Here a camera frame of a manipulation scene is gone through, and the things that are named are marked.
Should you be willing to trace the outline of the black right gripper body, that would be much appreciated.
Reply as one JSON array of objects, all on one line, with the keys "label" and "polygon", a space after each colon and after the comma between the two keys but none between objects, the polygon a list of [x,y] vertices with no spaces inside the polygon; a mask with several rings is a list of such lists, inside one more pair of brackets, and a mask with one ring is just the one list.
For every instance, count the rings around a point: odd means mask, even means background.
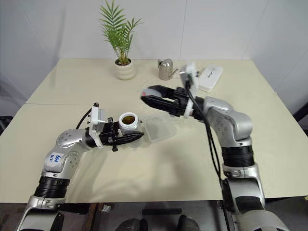
[{"label": "black right gripper body", "polygon": [[170,99],[173,103],[169,114],[177,117],[188,117],[190,115],[190,111],[187,109],[190,98],[183,87],[176,87],[176,89],[172,91]]}]

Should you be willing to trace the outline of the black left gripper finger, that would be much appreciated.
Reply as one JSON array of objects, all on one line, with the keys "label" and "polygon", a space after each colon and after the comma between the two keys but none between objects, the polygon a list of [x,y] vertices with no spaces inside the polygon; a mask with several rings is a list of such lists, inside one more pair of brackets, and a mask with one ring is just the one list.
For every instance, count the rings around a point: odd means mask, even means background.
[{"label": "black left gripper finger", "polygon": [[126,134],[122,137],[117,138],[116,144],[117,145],[122,145],[122,144],[127,144],[127,143],[132,143],[134,141],[137,141],[144,135],[143,132],[133,132]]}]

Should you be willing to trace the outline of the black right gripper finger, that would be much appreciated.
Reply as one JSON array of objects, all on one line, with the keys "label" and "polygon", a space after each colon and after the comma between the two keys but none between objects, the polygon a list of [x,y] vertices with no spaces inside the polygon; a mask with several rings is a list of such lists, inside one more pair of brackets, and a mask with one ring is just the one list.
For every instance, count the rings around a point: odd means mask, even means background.
[{"label": "black right gripper finger", "polygon": [[173,109],[173,102],[165,100],[154,95],[141,96],[141,100],[151,108],[171,112]]},{"label": "black right gripper finger", "polygon": [[149,86],[146,89],[146,95],[157,96],[160,98],[173,98],[175,89],[162,86],[162,85],[154,85]]}]

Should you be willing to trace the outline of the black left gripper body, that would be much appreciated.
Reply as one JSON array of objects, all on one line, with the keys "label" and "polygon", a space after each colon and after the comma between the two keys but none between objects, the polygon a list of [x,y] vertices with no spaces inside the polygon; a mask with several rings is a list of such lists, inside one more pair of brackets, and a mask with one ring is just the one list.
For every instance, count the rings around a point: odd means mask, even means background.
[{"label": "black left gripper body", "polygon": [[118,146],[123,145],[124,138],[119,134],[119,123],[113,121],[112,117],[107,119],[107,123],[105,123],[103,127],[103,131],[100,133],[99,137],[104,146],[111,146],[112,151],[118,151]]}]

